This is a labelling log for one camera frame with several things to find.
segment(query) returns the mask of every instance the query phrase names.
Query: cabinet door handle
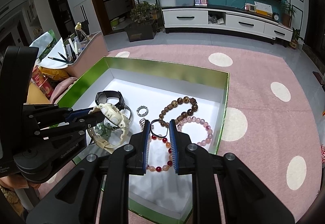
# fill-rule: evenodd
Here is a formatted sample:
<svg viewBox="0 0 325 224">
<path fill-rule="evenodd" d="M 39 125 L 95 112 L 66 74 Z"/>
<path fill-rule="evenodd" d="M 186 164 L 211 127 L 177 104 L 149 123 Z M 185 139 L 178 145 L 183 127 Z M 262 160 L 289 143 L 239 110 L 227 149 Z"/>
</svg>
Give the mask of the cabinet door handle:
<svg viewBox="0 0 325 224">
<path fill-rule="evenodd" d="M 284 33 L 282 33 L 282 32 L 278 32 L 278 31 L 274 31 L 275 33 L 278 33 L 278 34 L 280 34 L 280 35 L 283 35 L 283 36 L 285 36 L 285 34 Z"/>
<path fill-rule="evenodd" d="M 193 17 L 177 17 L 178 19 L 181 19 L 181 18 L 183 18 L 183 19 L 193 19 L 193 18 L 195 18 L 194 16 Z"/>
<path fill-rule="evenodd" d="M 245 22 L 238 22 L 239 24 L 245 25 L 245 26 L 250 26 L 250 27 L 254 27 L 254 24 L 249 24 L 249 23 L 245 23 Z"/>
</svg>

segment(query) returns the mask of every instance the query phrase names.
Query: gray tile floor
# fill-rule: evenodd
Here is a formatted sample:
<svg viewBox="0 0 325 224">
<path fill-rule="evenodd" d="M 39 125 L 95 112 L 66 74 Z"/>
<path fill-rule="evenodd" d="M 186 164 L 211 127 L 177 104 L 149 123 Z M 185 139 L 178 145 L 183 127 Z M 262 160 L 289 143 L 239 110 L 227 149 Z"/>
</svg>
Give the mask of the gray tile floor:
<svg viewBox="0 0 325 224">
<path fill-rule="evenodd" d="M 292 50 L 282 45 L 227 35 L 206 33 L 158 33 L 152 40 L 129 42 L 126 32 L 105 36 L 109 51 L 133 47 L 139 45 L 155 44 L 201 44 L 232 47 L 259 51 L 282 57 L 295 74 L 313 111 L 321 143 L 325 141 L 322 126 L 322 113 L 325 109 L 325 92 L 313 75 L 313 71 L 319 72 L 311 59 L 301 50 Z"/>
</svg>

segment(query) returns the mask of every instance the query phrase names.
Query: potted plant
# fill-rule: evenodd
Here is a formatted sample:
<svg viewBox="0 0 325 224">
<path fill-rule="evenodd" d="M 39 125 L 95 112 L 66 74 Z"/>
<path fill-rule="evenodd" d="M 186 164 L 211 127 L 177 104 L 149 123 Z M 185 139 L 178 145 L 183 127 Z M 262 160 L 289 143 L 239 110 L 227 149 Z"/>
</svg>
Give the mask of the potted plant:
<svg viewBox="0 0 325 224">
<path fill-rule="evenodd" d="M 292 38 L 291 41 L 289 42 L 289 46 L 293 48 L 294 50 L 298 46 L 298 40 L 301 39 L 304 42 L 304 39 L 300 37 L 300 30 L 292 28 L 294 31 L 292 32 Z"/>
<path fill-rule="evenodd" d="M 290 28 L 291 19 L 292 17 L 295 17 L 296 9 L 287 0 L 282 0 L 280 10 L 282 12 L 282 24 Z"/>
<path fill-rule="evenodd" d="M 129 41 L 153 39 L 156 34 L 155 20 L 152 18 L 153 5 L 144 1 L 131 10 L 130 16 L 134 21 L 125 28 Z"/>
</svg>

